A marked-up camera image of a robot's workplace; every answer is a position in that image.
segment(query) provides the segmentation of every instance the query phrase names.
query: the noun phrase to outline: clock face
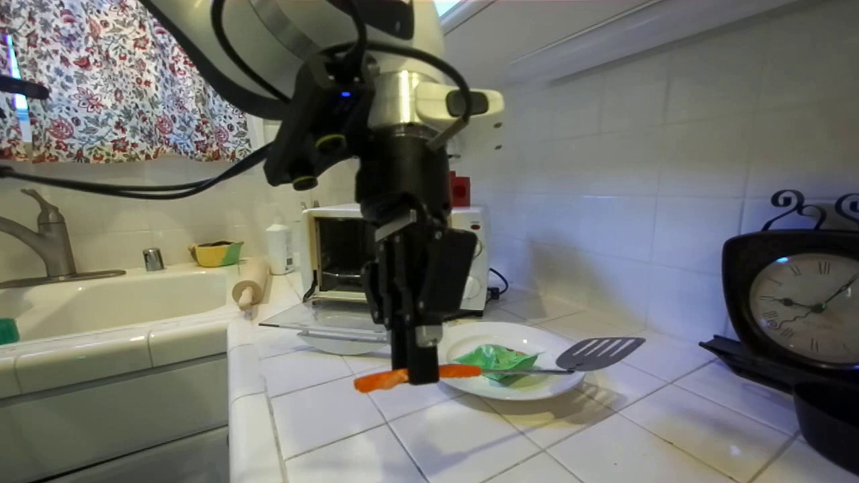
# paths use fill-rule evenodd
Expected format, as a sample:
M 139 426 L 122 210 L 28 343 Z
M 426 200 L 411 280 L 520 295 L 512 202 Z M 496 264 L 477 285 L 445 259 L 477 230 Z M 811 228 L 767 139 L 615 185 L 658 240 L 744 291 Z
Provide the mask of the clock face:
M 776 259 L 748 291 L 751 326 L 771 343 L 830 365 L 859 362 L 859 260 L 832 252 Z

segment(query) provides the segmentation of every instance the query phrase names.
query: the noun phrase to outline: black clock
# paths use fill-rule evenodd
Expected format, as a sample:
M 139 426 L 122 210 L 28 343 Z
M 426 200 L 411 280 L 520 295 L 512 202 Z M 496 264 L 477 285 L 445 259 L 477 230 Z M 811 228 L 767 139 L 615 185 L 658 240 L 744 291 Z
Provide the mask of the black clock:
M 759 230 L 724 242 L 734 336 L 776 362 L 859 374 L 859 230 Z

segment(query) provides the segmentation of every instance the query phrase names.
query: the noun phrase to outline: white sink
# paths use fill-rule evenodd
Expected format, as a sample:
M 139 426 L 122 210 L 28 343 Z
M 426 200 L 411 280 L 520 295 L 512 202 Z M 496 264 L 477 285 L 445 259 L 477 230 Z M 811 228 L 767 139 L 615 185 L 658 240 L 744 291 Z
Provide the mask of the white sink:
M 218 312 L 227 304 L 227 285 L 231 271 L 126 273 L 0 291 L 0 310 L 15 316 L 22 342 L 34 342 Z

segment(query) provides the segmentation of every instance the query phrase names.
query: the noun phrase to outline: white tile countertop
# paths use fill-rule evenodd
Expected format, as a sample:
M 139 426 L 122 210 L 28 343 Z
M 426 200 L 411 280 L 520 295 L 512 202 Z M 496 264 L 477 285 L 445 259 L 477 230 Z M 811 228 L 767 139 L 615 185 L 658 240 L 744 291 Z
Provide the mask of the white tile countertop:
M 277 276 L 254 323 L 297 307 L 293 285 Z M 485 319 L 569 342 L 641 332 L 522 292 Z M 321 355 L 296 330 L 254 323 L 227 330 L 231 481 L 859 481 L 808 449 L 788 395 L 658 332 L 641 332 L 636 355 L 565 395 L 501 403 L 445 385 L 360 395 L 352 381 L 387 370 L 387 358 Z

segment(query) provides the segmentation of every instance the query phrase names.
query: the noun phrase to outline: faucet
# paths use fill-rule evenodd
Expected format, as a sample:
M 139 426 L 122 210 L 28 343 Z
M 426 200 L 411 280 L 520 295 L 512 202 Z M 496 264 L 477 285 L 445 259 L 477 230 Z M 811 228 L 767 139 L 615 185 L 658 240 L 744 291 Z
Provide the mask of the faucet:
M 63 225 L 63 218 L 58 206 L 49 205 L 37 190 L 22 190 L 24 196 L 31 196 L 41 206 L 37 228 L 28 230 L 22 224 L 14 224 L 8 218 L 0 218 L 0 230 L 8 237 L 15 237 L 24 242 L 37 259 L 46 264 L 46 276 L 41 280 L 15 280 L 15 281 L 0 281 L 6 288 L 26 288 L 37 281 L 66 281 L 66 280 L 94 280 L 94 276 L 117 276 L 122 271 L 90 271 L 81 273 L 75 269 L 71 242 L 70 230 Z

